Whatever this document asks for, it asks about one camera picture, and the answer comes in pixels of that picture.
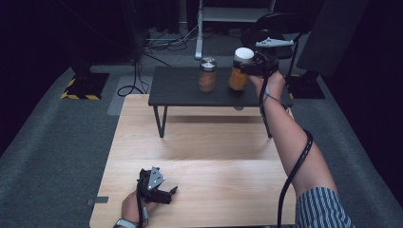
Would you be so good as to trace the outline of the grey tape strip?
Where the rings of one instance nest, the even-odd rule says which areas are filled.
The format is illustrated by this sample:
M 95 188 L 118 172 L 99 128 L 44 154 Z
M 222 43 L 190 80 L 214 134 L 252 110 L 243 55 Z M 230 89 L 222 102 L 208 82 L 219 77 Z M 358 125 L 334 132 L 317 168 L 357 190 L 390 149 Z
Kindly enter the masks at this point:
M 95 197 L 86 201 L 87 206 L 94 206 L 97 203 L 108 203 L 108 197 Z

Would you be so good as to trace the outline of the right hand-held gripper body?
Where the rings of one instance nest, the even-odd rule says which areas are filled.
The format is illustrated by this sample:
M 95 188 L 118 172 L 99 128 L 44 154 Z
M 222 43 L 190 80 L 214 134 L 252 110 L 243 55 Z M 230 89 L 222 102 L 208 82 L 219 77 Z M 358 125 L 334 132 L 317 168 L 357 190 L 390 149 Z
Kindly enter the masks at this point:
M 257 48 L 283 48 L 291 47 L 294 41 L 279 40 L 267 37 L 265 40 L 256 42 Z M 268 52 L 255 52 L 253 57 L 253 73 L 254 76 L 262 76 L 269 78 L 273 73 L 278 71 L 278 57 Z

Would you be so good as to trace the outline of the striped shirt sleeve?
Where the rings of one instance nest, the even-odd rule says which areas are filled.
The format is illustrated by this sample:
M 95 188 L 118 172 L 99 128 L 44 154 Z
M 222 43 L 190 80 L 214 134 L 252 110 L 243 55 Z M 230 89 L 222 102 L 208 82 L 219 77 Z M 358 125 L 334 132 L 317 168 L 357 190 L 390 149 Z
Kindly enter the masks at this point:
M 297 198 L 297 228 L 355 228 L 338 194 L 325 187 L 315 187 Z

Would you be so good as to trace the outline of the silver-lid glass jar brown powder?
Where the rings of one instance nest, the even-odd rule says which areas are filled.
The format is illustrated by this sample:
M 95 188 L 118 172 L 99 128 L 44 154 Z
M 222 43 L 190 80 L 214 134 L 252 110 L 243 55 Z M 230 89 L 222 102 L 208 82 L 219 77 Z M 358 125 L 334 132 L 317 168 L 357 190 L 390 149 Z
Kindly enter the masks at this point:
M 199 89 L 210 92 L 216 84 L 217 62 L 212 57 L 203 57 L 200 62 Z

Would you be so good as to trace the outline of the striped-edge black stand base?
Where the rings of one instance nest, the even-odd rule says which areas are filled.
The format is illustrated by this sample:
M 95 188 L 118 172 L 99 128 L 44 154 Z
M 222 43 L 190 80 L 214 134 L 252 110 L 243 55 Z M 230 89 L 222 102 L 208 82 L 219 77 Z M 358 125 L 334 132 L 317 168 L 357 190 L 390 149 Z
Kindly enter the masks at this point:
M 72 100 L 101 100 L 108 77 L 108 73 L 92 72 L 86 76 L 74 75 L 68 82 L 61 98 Z

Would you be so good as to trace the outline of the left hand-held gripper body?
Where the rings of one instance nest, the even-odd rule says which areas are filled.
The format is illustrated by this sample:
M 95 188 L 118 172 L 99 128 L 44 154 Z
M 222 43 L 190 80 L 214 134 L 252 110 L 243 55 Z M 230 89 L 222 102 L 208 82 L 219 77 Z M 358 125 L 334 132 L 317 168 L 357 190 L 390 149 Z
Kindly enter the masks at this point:
M 162 197 L 169 195 L 169 192 L 160 190 L 164 177 L 160 168 L 153 166 L 150 170 L 142 169 L 137 183 L 137 195 L 144 202 L 161 203 Z

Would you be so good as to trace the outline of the black riser shelf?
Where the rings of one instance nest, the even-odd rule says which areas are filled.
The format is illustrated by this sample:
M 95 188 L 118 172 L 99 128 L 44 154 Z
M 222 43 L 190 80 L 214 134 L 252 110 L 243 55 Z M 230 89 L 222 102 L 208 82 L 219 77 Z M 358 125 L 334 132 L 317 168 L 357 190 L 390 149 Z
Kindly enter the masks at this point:
M 215 88 L 203 92 L 199 89 L 200 71 L 196 67 L 157 66 L 148 104 L 153 107 L 160 137 L 164 137 L 170 106 L 258 106 L 259 99 L 251 83 L 244 90 L 234 90 L 228 85 L 230 72 L 230 67 L 219 68 Z

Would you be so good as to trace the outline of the black chair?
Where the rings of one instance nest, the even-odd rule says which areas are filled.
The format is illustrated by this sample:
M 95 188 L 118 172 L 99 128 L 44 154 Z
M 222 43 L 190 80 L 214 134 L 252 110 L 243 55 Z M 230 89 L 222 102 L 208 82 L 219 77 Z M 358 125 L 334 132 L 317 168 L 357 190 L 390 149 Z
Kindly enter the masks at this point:
M 306 14 L 270 13 L 261 16 L 240 40 L 244 47 L 275 55 L 280 60 L 294 59 L 298 39 L 311 28 L 312 20 Z

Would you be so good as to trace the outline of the wristwatch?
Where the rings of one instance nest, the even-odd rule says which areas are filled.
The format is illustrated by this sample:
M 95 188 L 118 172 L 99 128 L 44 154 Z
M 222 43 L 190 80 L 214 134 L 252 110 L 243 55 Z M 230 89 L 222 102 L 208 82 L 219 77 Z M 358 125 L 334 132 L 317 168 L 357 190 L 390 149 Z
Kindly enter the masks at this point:
M 137 228 L 137 224 L 129 220 L 120 218 L 117 220 L 113 228 Z

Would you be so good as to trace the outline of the grey floor mat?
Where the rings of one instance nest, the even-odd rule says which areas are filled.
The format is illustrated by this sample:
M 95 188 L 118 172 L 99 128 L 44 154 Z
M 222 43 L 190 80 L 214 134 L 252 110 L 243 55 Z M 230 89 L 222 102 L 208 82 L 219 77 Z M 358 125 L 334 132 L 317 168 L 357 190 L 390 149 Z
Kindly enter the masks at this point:
M 118 81 L 113 92 L 112 100 L 107 109 L 107 115 L 119 116 L 125 97 L 131 94 L 148 94 L 151 90 L 152 76 L 123 76 Z

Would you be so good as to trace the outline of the person's left hand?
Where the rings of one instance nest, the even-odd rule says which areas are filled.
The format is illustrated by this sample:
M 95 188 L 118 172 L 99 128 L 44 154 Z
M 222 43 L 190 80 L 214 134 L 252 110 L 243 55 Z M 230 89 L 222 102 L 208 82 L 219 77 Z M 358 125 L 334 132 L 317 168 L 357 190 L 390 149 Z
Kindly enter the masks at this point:
M 130 193 L 124 199 L 122 203 L 121 218 L 128 220 L 132 223 L 138 223 L 140 221 L 136 191 Z

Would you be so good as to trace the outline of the white metal stand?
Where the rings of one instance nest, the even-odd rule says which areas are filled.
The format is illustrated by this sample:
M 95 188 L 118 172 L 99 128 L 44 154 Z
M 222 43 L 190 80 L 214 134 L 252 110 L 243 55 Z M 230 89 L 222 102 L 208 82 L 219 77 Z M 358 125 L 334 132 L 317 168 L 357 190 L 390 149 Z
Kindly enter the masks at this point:
M 268 0 L 265 8 L 224 8 L 206 7 L 203 0 L 199 0 L 198 10 L 198 37 L 195 49 L 195 59 L 202 58 L 203 45 L 203 23 L 223 22 L 223 23 L 255 23 L 261 16 L 274 11 L 276 0 Z

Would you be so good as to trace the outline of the white-lid glass jar orange powder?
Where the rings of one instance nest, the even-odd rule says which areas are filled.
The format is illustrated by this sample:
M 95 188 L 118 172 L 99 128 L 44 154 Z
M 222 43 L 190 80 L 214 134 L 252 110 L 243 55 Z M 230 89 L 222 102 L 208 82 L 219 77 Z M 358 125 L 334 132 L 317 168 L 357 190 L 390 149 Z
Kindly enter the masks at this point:
M 254 51 L 248 47 L 239 47 L 235 51 L 232 73 L 229 86 L 234 90 L 243 90 L 248 83 L 248 76 L 240 71 L 240 66 L 250 64 L 253 61 Z

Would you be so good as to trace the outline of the person's right hand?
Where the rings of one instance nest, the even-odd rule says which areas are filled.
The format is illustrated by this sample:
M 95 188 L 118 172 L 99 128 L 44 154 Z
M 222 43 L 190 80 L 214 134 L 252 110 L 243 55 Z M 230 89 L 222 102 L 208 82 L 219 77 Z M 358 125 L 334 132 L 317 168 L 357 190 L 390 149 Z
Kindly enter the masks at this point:
M 260 95 L 260 92 L 263 89 L 268 88 L 270 96 L 278 100 L 281 98 L 282 91 L 285 86 L 285 80 L 279 71 L 276 71 L 268 78 L 267 85 L 263 84 L 264 80 L 262 76 L 251 75 L 249 80 L 255 86 L 257 95 Z

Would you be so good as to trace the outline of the dark panel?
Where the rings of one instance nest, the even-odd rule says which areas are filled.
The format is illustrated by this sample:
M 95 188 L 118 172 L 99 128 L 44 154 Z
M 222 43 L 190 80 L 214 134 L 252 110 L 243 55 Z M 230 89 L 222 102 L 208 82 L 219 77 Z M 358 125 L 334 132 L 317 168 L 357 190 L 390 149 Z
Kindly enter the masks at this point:
M 325 0 L 297 67 L 332 77 L 368 3 L 369 0 Z

